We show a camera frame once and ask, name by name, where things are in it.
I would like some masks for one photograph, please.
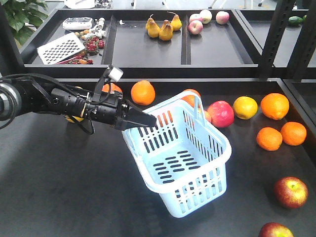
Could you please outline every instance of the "red apple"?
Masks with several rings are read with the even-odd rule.
[[[216,14],[216,22],[220,25],[225,25],[229,20],[229,13],[225,11],[219,11]]]
[[[274,194],[280,204],[294,209],[303,206],[308,197],[306,184],[296,177],[284,177],[274,185]]]
[[[203,30],[203,24],[198,20],[194,20],[189,24],[188,29],[192,35],[198,35]]]
[[[258,237],[294,237],[292,231],[277,222],[269,222],[263,225]]]
[[[189,18],[189,23],[195,21],[195,20],[198,20],[198,21],[203,21],[203,18],[200,14],[196,13],[196,14],[192,14]]]
[[[208,113],[212,117],[212,124],[215,127],[228,127],[234,122],[234,111],[229,103],[220,100],[211,104]]]

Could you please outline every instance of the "yellow pear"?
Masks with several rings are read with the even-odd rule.
[[[167,24],[169,24],[169,25],[171,26],[171,24],[170,24],[170,22],[169,22],[168,20],[164,20],[164,21],[163,21],[163,24],[162,24],[162,26],[161,26],[161,30],[163,30],[163,29],[166,27]]]
[[[163,30],[159,32],[159,39],[163,41],[171,40],[173,37],[173,29],[170,24],[166,24]]]
[[[154,19],[152,18],[152,16],[153,16],[153,14],[151,14],[150,17],[149,17],[148,20],[147,20],[147,23],[146,23],[146,26],[145,26],[146,30],[148,30],[148,28],[149,28],[149,23],[150,23],[151,21],[154,21]]]
[[[149,23],[149,27],[148,27],[148,35],[151,38],[157,38],[159,36],[159,32],[160,32],[160,27],[159,25],[157,25],[157,23],[155,21],[151,21]]]
[[[182,22],[180,20],[180,16],[174,12],[169,11],[169,13],[174,14],[170,25],[173,27],[173,31],[178,31],[182,27]]]

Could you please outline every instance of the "white container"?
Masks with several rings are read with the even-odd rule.
[[[95,7],[95,0],[64,0],[65,6],[71,9],[90,9]]]

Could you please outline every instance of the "black metal post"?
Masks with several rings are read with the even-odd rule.
[[[301,80],[316,48],[316,0],[313,0],[286,68],[286,79]]]
[[[273,62],[281,43],[289,15],[294,6],[294,2],[295,0],[279,0],[277,2],[268,36],[258,64],[258,78],[260,79],[267,79],[271,76]]]
[[[13,33],[0,4],[0,72],[2,76],[25,72],[24,63],[15,43]]]

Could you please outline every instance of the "white grater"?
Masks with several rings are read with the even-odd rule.
[[[75,33],[69,33],[38,47],[38,54],[43,63],[49,65],[63,61],[84,49]]]

